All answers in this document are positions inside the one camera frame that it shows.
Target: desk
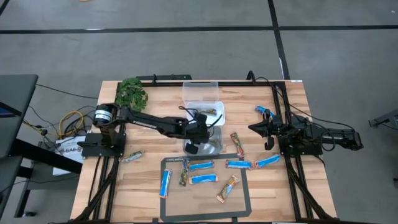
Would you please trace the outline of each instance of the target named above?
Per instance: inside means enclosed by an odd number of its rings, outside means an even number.
[[[50,180],[65,178],[65,176],[52,177],[52,173],[44,175],[39,172],[38,168],[44,167],[44,164],[80,173],[80,163],[16,138],[33,96],[37,79],[37,75],[0,75],[0,102],[22,113],[21,116],[0,118],[0,190],[2,190],[0,192],[0,218],[17,176],[33,182],[49,180],[45,178],[48,176],[51,178]],[[24,157],[43,164],[37,165],[35,170],[22,167],[21,163]],[[25,183],[15,217],[22,216],[30,190],[38,188],[33,182]]]
[[[98,104],[114,102],[117,84],[116,81],[103,82]],[[309,113],[303,83],[286,81],[285,84],[290,104]],[[145,88],[145,91],[148,92],[149,101],[144,113],[160,117],[185,117],[185,112],[178,109],[179,105],[183,105],[181,87],[149,87]],[[248,129],[249,124],[262,120],[262,116],[254,111],[256,106],[265,106],[275,111],[271,87],[221,86],[219,91],[226,118],[226,124],[222,126],[223,153],[236,153],[236,148],[229,136],[234,131],[239,134],[243,142],[245,160],[255,161],[278,153],[279,145],[276,139],[275,147],[271,151],[265,151],[266,139]],[[132,124],[126,126],[126,133],[125,154],[136,150],[144,150],[145,154],[139,161],[119,165],[111,222],[151,222],[153,218],[159,217],[160,162],[165,157],[183,156],[182,142],[162,136],[156,130]],[[93,157],[86,159],[83,163],[71,218],[77,217],[87,206],[96,161],[97,158]],[[327,213],[336,216],[323,164],[313,156],[302,156],[302,162],[309,191]],[[269,167],[247,171],[247,177],[252,213],[248,217],[238,218],[240,222],[295,221],[283,158]],[[94,192],[96,192],[98,180],[97,175]],[[301,214],[305,217],[303,197],[298,189],[297,193]],[[100,218],[104,217],[103,205],[107,195],[105,192]],[[212,221],[230,222],[231,219]]]

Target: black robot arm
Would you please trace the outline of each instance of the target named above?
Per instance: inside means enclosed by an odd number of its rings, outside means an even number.
[[[290,124],[284,124],[280,116],[271,118],[269,110],[266,111],[263,121],[250,125],[249,129],[268,138],[265,145],[266,150],[271,150],[274,147],[272,136],[277,136],[279,144],[285,146],[283,148],[288,150],[287,153],[291,155],[322,154],[322,144],[333,144],[333,148],[337,144],[353,151],[363,148],[359,133],[353,129],[325,128],[298,115],[292,116]]]
[[[206,119],[207,116],[201,113],[195,113],[192,121],[179,117],[159,118],[134,111],[129,106],[107,103],[97,106],[93,124],[101,131],[102,146],[117,145],[122,133],[117,133],[115,128],[118,125],[124,126],[126,123],[131,123],[156,129],[169,138],[189,139],[191,143],[186,145],[185,150],[197,154],[198,148],[194,144],[207,143],[210,137]]]

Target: gray carpet floor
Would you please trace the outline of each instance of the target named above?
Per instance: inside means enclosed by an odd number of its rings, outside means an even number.
[[[274,2],[280,26],[398,24],[397,1]],[[271,25],[268,3],[261,0],[10,0],[0,17],[0,30]],[[368,120],[398,108],[398,30],[297,30],[281,36],[290,77],[303,80],[312,114],[355,127],[365,146],[324,155],[338,216],[396,223],[398,132],[370,128]],[[0,35],[1,75],[34,73],[43,85],[87,96],[97,96],[103,80],[154,73],[242,79],[249,70],[282,79],[273,31]],[[57,122],[70,110],[95,104],[37,88],[30,105]],[[42,124],[30,109],[25,118]],[[41,140],[26,127],[19,138]],[[13,188],[0,223],[68,220],[76,189],[35,190],[27,209],[38,215],[13,218],[21,190]]]

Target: wooden table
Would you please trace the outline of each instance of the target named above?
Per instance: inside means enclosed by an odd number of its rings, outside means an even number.
[[[98,104],[114,102],[117,81],[105,81],[99,93]],[[306,113],[310,112],[304,85],[301,82],[286,81],[290,104]],[[178,109],[182,102],[182,87],[148,87],[149,101],[143,111],[155,116],[182,116],[185,112]],[[264,150],[266,138],[261,138],[254,131],[248,129],[249,124],[258,123],[262,116],[254,111],[256,106],[265,106],[275,111],[271,87],[268,86],[221,86],[220,101],[224,103],[226,123],[222,126],[223,153],[236,153],[236,148],[229,136],[237,132],[243,142],[245,160],[255,161],[279,152],[279,145],[275,139],[275,146],[271,151]],[[112,222],[151,222],[159,217],[159,186],[160,162],[165,157],[183,156],[182,142],[178,139],[167,138],[156,130],[128,124],[126,126],[127,143],[125,154],[136,150],[144,150],[144,157],[138,161],[119,165],[118,178],[111,215]],[[88,158],[83,163],[81,176],[72,208],[71,218],[78,216],[87,206],[88,195],[97,158]],[[328,180],[323,164],[314,156],[302,156],[303,168],[309,191],[317,202],[331,216],[336,216],[331,198]],[[98,186],[94,184],[94,193]],[[285,162],[280,162],[263,169],[247,171],[249,194],[252,213],[248,217],[238,218],[240,222],[288,222],[295,221],[292,199]],[[297,189],[302,217],[305,217],[303,197]],[[105,192],[101,204],[100,218],[104,217],[106,198]],[[230,222],[230,219],[212,220],[213,222]]]

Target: artificial plant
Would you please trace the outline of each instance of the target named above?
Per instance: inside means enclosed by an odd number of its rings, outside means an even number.
[[[138,78],[127,78],[120,83],[115,103],[119,106],[130,106],[133,110],[142,111],[147,106],[148,94],[142,89]]]

